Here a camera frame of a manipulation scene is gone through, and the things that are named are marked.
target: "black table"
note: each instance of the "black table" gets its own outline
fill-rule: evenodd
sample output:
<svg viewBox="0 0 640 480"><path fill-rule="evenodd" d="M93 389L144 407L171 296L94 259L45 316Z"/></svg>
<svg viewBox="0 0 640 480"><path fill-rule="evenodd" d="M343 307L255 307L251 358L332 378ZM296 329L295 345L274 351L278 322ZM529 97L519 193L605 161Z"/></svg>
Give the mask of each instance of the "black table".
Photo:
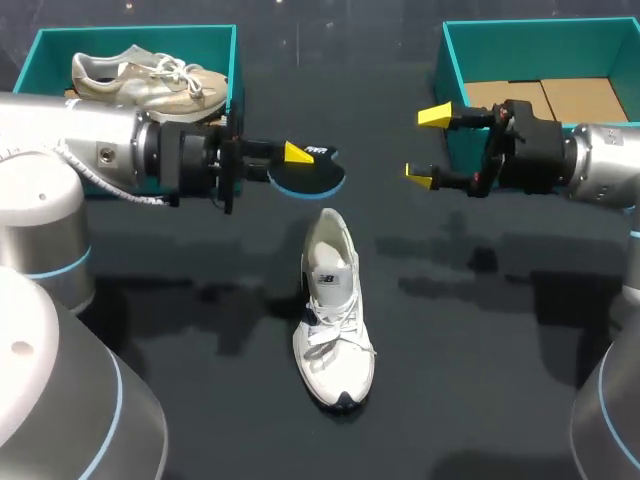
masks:
<svg viewBox="0 0 640 480"><path fill-rule="evenodd" d="M231 217L205 200L90 202L101 315L89 320L111 326L105 340L164 406L168 480L578 478L568 419L628 228L557 198L471 200L402 177L406 161L446 162L441 134L415 114L432 103L437 24L461 16L443 10L452 2L63 3L77 18L53 0L28 19L2 7L14 63L40 25L239 23L246 135L335 144L348 174L320 203L247 184ZM493 8L467 10L509 15ZM302 239L323 206L354 237L378 351L370 402L346 417L312 403L291 346Z"/></svg>

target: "cardboard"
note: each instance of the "cardboard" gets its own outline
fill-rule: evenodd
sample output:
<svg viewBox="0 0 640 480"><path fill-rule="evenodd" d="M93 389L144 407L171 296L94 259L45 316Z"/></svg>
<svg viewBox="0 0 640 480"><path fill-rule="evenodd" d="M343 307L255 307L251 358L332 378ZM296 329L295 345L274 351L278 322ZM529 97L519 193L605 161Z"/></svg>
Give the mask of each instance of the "cardboard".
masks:
<svg viewBox="0 0 640 480"><path fill-rule="evenodd" d="M505 100L531 102L533 114L542 120L554 120L553 113L542 90L540 82L480 82L466 83L469 101L474 107L491 108Z"/></svg>
<svg viewBox="0 0 640 480"><path fill-rule="evenodd" d="M491 108L507 99L525 100L543 120L565 124L629 121L607 78L480 82L466 83L465 88L474 107Z"/></svg>
<svg viewBox="0 0 640 480"><path fill-rule="evenodd" d="M562 123L627 123L608 78L541 80L549 105Z"/></svg>

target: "cable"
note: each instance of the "cable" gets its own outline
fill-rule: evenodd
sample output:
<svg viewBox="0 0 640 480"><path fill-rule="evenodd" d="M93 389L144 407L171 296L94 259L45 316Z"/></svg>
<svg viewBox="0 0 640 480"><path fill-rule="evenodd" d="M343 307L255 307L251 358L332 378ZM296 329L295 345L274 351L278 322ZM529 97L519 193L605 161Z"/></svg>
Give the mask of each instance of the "cable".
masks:
<svg viewBox="0 0 640 480"><path fill-rule="evenodd" d="M57 145L53 147L41 146L41 147L28 147L23 149L22 147L3 147L3 150L6 150L7 155L3 155L3 152L0 151L0 162L4 160L8 160L11 157L16 155L21 155L25 153L45 153L45 154L55 154L64 160L69 166L71 166L78 174L82 175L84 178L89 180L98 188L105 190L106 192L118 197L122 200L126 200L131 203L137 203L142 205L152 205L152 206L169 206L169 202L162 197L142 197L137 195L132 195L130 193L121 190L120 188L111 185L102 179L99 175L95 174L89 167L87 167L82 161L76 157L71 151L69 151L69 147L66 145L64 141L60 141Z"/></svg>

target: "shoe tongue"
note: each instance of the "shoe tongue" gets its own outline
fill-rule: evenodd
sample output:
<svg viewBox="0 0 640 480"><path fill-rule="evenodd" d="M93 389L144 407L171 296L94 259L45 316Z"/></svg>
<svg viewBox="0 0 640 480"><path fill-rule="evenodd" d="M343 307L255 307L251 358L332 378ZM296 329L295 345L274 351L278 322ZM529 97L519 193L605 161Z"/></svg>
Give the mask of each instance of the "shoe tongue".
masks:
<svg viewBox="0 0 640 480"><path fill-rule="evenodd" d="M317 267L312 273L311 294L323 307L339 307L347 303L353 293L351 267Z"/></svg>

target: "shoelace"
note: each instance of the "shoelace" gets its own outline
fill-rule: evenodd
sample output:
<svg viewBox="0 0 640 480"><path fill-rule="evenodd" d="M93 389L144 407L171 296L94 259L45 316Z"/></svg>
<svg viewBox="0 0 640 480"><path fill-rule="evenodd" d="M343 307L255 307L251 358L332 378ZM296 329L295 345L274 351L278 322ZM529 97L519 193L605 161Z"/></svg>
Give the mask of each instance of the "shoelace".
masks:
<svg viewBox="0 0 640 480"><path fill-rule="evenodd" d="M315 314L320 324L310 327L309 345L322 347L335 340L344 340L375 355L376 352L371 345L364 343L360 336L360 328L355 321L357 304L357 290L344 305L339 307L323 307L316 300L311 299L307 308Z"/></svg>
<svg viewBox="0 0 640 480"><path fill-rule="evenodd" d="M152 77L169 78L176 83L180 82L180 80L184 80L187 82L189 95L193 98L202 96L202 82L195 78L191 73L191 70L196 68L204 70L200 65L195 63L187 65L183 60L173 58L171 55L167 55L166 53L157 53L156 55L162 58L158 65L155 68L145 67L150 70L150 75Z"/></svg>

